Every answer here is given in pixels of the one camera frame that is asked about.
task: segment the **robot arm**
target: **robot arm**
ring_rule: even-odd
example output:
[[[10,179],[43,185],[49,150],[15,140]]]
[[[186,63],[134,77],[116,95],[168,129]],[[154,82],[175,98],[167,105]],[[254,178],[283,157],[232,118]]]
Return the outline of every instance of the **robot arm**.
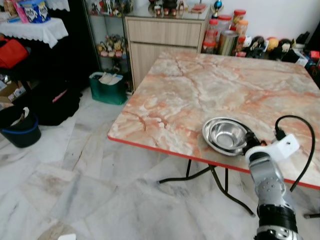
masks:
[[[277,165],[299,149],[293,135],[268,146],[254,146],[245,153],[259,198],[259,228],[255,240],[302,240],[289,189]]]

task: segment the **metal bowl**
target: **metal bowl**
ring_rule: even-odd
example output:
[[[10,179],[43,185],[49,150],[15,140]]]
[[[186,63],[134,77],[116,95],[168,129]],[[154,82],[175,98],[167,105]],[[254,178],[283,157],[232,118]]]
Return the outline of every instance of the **metal bowl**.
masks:
[[[247,130],[230,120],[218,120],[209,128],[211,140],[220,148],[225,150],[236,150],[244,148]]]
[[[210,147],[212,147],[214,150],[216,150],[217,152],[222,153],[222,154],[227,155],[227,156],[243,155],[244,153],[243,153],[243,149],[242,148],[229,150],[229,149],[225,149],[223,147],[220,147],[219,145],[217,145],[213,141],[213,139],[211,137],[211,134],[209,134],[210,128],[211,128],[212,125],[215,125],[219,121],[231,121],[231,122],[239,124],[241,127],[243,127],[246,130],[246,132],[252,132],[252,130],[249,127],[247,127],[242,122],[240,122],[240,121],[238,121],[236,119],[233,119],[233,118],[230,118],[230,117],[215,117],[215,118],[212,118],[212,119],[209,119],[208,121],[206,121],[202,126],[202,135],[203,135],[203,138],[206,141],[206,143]]]

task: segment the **white tablecloth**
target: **white tablecloth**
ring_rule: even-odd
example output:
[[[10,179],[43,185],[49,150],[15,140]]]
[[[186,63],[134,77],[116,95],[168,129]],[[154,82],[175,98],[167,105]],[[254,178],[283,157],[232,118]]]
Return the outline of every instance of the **white tablecloth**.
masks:
[[[52,17],[44,23],[3,22],[0,33],[19,39],[39,40],[53,48],[59,39],[68,36],[67,29],[60,18]]]
[[[53,10],[67,10],[68,12],[70,12],[70,8],[69,8],[69,3],[68,0],[45,0],[46,6],[49,9],[53,9]],[[0,5],[3,6],[4,5],[4,0],[0,0]]]

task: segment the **green shopping bag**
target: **green shopping bag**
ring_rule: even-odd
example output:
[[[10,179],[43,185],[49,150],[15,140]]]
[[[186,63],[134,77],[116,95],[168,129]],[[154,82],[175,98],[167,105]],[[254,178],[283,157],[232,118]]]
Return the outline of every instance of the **green shopping bag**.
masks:
[[[99,81],[103,74],[103,72],[94,72],[89,76],[92,98],[106,104],[124,104],[128,98],[123,76],[116,75],[116,77],[122,77],[122,79],[113,85],[107,85]]]

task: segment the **black cable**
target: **black cable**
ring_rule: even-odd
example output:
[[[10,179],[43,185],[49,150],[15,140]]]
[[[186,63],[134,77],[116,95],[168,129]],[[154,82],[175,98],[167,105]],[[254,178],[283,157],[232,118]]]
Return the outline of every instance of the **black cable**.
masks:
[[[280,122],[281,119],[285,119],[285,118],[292,118],[292,119],[299,119],[300,121],[304,122],[308,128],[310,129],[310,132],[311,132],[311,137],[312,137],[312,145],[311,145],[311,150],[310,150],[310,154],[309,154],[309,158],[302,170],[302,172],[300,173],[300,175],[297,177],[297,179],[295,180],[295,182],[293,183],[293,185],[291,186],[290,188],[290,191],[292,192],[295,187],[297,186],[297,184],[299,183],[300,179],[304,176],[304,174],[306,173],[310,163],[311,163],[311,160],[312,160],[312,157],[314,155],[314,152],[315,152],[315,146],[316,146],[316,135],[315,135],[315,131],[314,129],[312,128],[312,126],[310,125],[309,122],[307,122],[305,119],[303,119],[302,117],[299,117],[299,116],[295,116],[295,115],[285,115],[285,116],[281,116],[279,117],[276,121],[275,121],[275,132],[278,133],[279,131],[283,131],[281,128],[278,127],[278,124]]]

